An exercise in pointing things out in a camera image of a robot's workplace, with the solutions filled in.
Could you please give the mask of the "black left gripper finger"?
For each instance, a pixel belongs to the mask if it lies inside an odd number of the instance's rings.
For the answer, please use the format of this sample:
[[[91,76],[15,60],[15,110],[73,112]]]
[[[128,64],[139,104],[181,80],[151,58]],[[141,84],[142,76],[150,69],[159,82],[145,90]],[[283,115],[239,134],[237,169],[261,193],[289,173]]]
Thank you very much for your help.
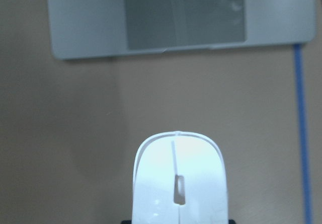
[[[122,220],[120,223],[121,224],[132,224],[132,221],[131,220]],[[228,224],[236,224],[236,221],[233,219],[229,219]]]

